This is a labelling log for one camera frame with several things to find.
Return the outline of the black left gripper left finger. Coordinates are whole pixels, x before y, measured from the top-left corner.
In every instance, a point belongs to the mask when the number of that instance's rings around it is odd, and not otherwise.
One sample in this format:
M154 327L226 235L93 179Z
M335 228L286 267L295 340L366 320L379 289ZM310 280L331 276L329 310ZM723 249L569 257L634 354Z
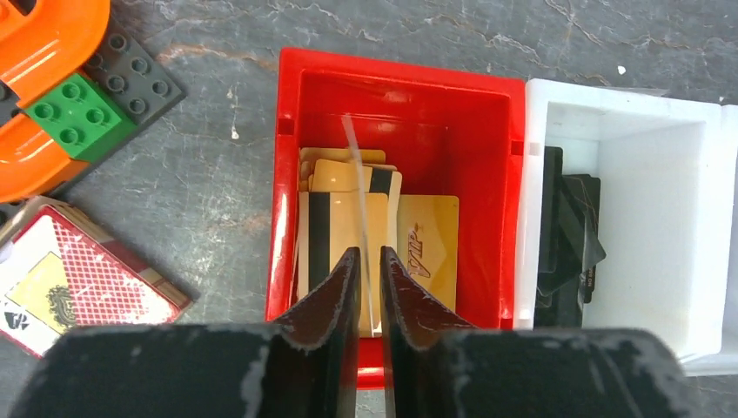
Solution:
M80 327L43 357L13 417L352 417L361 255L262 323Z

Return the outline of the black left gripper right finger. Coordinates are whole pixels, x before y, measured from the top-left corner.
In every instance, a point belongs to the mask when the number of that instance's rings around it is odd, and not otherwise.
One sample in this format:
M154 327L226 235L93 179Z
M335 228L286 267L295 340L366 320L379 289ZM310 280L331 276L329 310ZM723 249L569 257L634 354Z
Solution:
M380 251L391 417L696 417L671 351L638 329L481 329Z

